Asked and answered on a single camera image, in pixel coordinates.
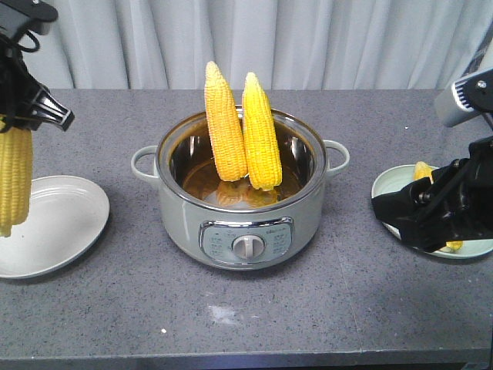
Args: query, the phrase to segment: white stain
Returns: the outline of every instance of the white stain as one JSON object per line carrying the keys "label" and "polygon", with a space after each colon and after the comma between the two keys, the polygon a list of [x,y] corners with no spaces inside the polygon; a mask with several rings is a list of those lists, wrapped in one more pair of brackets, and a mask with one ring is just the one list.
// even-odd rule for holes
{"label": "white stain", "polygon": [[238,315],[231,307],[208,306],[208,308],[212,320],[217,324],[240,325]]}

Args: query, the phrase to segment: speckled countertop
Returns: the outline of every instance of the speckled countertop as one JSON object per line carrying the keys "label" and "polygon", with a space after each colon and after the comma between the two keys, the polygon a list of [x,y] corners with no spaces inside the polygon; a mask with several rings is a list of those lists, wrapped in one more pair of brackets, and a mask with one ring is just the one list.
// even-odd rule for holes
{"label": "speckled countertop", "polygon": [[487,361],[492,257],[413,251],[370,205],[387,168],[445,166],[491,134],[480,118],[443,127],[437,94],[269,92],[274,108],[343,143],[351,163],[328,184],[306,248],[281,265],[239,272],[207,267],[173,244],[155,190],[130,170],[134,152],[203,110],[202,91],[55,90],[76,119],[66,133],[49,125],[35,133],[35,177],[96,182],[111,216],[96,244],[61,270],[0,281],[0,368]]}

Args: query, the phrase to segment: pot handle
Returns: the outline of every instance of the pot handle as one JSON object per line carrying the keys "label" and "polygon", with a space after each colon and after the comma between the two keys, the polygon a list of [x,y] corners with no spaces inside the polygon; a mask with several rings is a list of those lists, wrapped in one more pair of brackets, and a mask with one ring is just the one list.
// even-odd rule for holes
{"label": "pot handle", "polygon": [[138,178],[143,181],[146,181],[147,183],[150,183],[152,187],[157,188],[159,185],[159,177],[155,175],[149,175],[148,173],[141,172],[137,170],[137,162],[143,157],[143,156],[150,156],[156,155],[157,151],[157,145],[151,145],[151,146],[145,146],[139,150],[137,150],[130,161],[130,166],[132,167],[132,172],[133,174]]}
{"label": "pot handle", "polygon": [[334,168],[330,168],[330,162],[329,162],[329,165],[327,166],[327,171],[325,173],[325,177],[327,179],[331,179],[332,177],[341,173],[347,167],[347,165],[349,164],[350,154],[349,154],[349,150],[347,150],[347,148],[344,145],[338,143],[337,141],[324,140],[324,145],[326,151],[328,151],[329,149],[334,149],[339,153],[341,153],[344,157],[344,162]]}

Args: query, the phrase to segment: control panel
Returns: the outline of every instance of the control panel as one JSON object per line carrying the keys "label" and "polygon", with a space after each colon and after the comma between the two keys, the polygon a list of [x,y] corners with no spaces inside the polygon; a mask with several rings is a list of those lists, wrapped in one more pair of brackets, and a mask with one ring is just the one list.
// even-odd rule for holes
{"label": "control panel", "polygon": [[224,264],[258,264],[285,254],[292,233],[290,217],[261,222],[211,220],[200,227],[200,249]]}

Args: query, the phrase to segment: white curtain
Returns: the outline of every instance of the white curtain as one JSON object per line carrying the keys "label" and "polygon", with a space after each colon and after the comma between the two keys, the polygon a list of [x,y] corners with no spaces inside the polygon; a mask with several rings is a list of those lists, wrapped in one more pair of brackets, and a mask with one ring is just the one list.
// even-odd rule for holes
{"label": "white curtain", "polygon": [[50,88],[202,89],[209,60],[234,89],[249,71],[266,89],[443,88],[493,21],[491,0],[47,2],[59,20],[25,62]]}

